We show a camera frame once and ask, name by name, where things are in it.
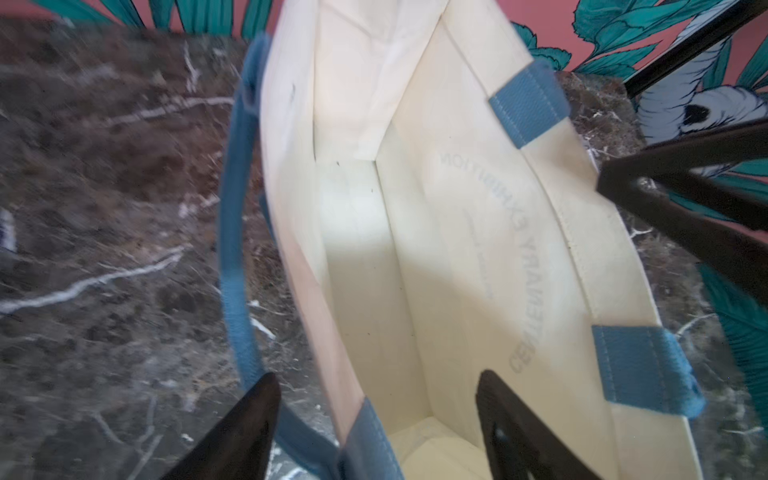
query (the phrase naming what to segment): cream tote bag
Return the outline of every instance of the cream tote bag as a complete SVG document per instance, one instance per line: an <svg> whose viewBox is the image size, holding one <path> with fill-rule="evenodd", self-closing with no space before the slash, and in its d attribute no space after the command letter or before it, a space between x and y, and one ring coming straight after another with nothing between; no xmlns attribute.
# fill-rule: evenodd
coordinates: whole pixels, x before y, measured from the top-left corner
<svg viewBox="0 0 768 480"><path fill-rule="evenodd" d="M597 478L700 477L690 366L553 74L492 0L286 0L268 59L265 44L233 112L222 290L231 318L233 164L259 128L340 443L282 409L288 453L322 478L491 478L475 404L491 370ZM253 385L253 332L228 322Z"/></svg>

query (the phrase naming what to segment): marble table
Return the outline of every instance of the marble table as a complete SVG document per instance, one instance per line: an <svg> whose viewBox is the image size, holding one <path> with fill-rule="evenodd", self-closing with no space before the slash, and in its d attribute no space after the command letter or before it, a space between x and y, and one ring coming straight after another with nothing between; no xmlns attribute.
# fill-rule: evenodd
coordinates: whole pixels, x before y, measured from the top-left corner
<svg viewBox="0 0 768 480"><path fill-rule="evenodd" d="M32 299L0 318L0 480L158 478L237 400L215 218L245 48L229 38L0 21L0 299ZM619 81L559 79L596 164L643 147ZM255 193L258 168L251 181ZM768 444L696 260L624 219L664 325L709 400L691 423L704 477L765 478ZM245 228L266 363L288 404L332 438L255 194ZM270 478L307 476L273 450Z"/></svg>

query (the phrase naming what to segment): blue handle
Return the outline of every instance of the blue handle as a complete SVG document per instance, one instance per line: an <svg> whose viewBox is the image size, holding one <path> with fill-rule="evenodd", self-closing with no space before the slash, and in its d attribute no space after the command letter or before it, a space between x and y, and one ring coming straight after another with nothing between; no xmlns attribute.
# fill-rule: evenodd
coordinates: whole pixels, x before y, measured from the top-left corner
<svg viewBox="0 0 768 480"><path fill-rule="evenodd" d="M265 34L255 38L248 48L242 81L235 94L226 164L219 192L221 301L227 336L246 391L266 373L253 337L245 295L243 202L250 179L253 145L259 128L261 80L269 51L270 38ZM308 472L322 480L339 478L339 449L312 430L285 405L280 405L275 439L277 445Z"/></svg>

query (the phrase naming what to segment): blue strap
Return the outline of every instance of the blue strap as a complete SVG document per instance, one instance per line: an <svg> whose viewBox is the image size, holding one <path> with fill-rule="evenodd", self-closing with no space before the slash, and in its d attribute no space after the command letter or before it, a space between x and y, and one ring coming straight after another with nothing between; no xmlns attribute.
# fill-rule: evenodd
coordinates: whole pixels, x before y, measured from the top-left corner
<svg viewBox="0 0 768 480"><path fill-rule="evenodd" d="M221 300L227 335L234 351L243 389L258 382L266 370L253 337L246 306L243 271L243 202L250 179L253 145L259 127L261 78L270 39L262 35L248 49L240 88L230 119L227 162L221 176L219 197L219 264ZM339 450L312 430L285 405L280 406L275 440L296 463L323 480L339 477Z"/></svg>
<svg viewBox="0 0 768 480"><path fill-rule="evenodd" d="M368 399L349 431L339 468L345 480L403 480L400 464Z"/></svg>
<svg viewBox="0 0 768 480"><path fill-rule="evenodd" d="M609 402L689 419L707 401L674 335L657 326L592 326Z"/></svg>
<svg viewBox="0 0 768 480"><path fill-rule="evenodd" d="M488 102L517 148L571 113L549 63L543 60L523 68Z"/></svg>

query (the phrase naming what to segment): black frame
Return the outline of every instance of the black frame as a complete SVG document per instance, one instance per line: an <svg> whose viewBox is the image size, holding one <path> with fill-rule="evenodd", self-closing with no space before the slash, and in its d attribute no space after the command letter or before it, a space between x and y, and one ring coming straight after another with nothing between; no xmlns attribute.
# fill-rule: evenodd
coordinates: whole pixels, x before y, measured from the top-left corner
<svg viewBox="0 0 768 480"><path fill-rule="evenodd" d="M646 68L624 82L629 98L634 98L657 81L734 33L747 22L768 9L768 0L741 0L711 22L696 30L680 44L670 48Z"/></svg>
<svg viewBox="0 0 768 480"><path fill-rule="evenodd" d="M768 231L768 205L689 172L707 165L768 157L768 119L702 131L604 162L598 192L667 235L759 303L768 306L768 245L666 196L641 190L648 177L751 230Z"/></svg>

